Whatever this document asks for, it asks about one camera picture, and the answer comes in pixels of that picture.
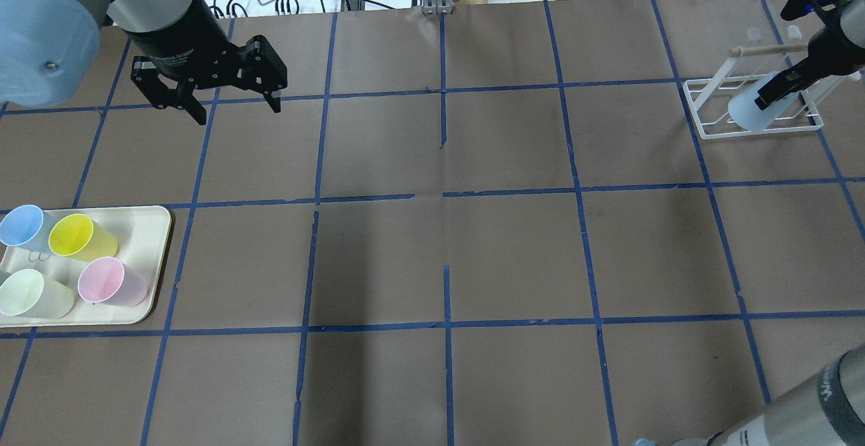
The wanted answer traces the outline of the pale blue plastic cup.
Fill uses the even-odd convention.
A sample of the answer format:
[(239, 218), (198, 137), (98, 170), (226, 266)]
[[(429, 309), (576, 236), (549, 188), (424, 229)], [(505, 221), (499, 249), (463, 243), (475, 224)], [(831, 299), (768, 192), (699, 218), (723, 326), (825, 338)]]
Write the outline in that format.
[(727, 102), (727, 113), (733, 123), (745, 130), (759, 132), (766, 130), (776, 119), (791, 113), (791, 106), (797, 103), (798, 95), (790, 94), (770, 104), (769, 107), (761, 109), (757, 105), (759, 101), (759, 90), (780, 72), (778, 70), (769, 72), (759, 80), (751, 80), (745, 83), (743, 89)]

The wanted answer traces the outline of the yellow plastic cup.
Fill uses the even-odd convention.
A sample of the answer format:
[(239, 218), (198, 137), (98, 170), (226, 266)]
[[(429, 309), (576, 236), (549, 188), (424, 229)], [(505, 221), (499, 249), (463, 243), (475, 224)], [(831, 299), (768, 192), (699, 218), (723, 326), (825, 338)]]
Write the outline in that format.
[(47, 237), (53, 254), (81, 262), (117, 255), (120, 244), (114, 234), (83, 213), (59, 219)]

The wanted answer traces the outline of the pink plastic cup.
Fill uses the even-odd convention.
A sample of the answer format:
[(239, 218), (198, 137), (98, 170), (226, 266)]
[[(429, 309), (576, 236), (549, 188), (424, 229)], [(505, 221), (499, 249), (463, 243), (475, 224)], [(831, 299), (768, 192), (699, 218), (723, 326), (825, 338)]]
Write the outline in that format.
[(134, 307), (148, 295), (149, 282), (124, 262), (105, 256), (84, 267), (77, 290), (89, 303)]

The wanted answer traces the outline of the pale green plastic cup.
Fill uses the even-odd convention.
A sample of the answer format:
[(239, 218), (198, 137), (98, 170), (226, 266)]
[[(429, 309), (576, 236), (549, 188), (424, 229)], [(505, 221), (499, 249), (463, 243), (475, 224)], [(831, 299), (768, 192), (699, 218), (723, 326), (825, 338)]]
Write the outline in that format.
[(34, 268), (16, 271), (1, 286), (3, 316), (59, 319), (74, 307), (76, 294)]

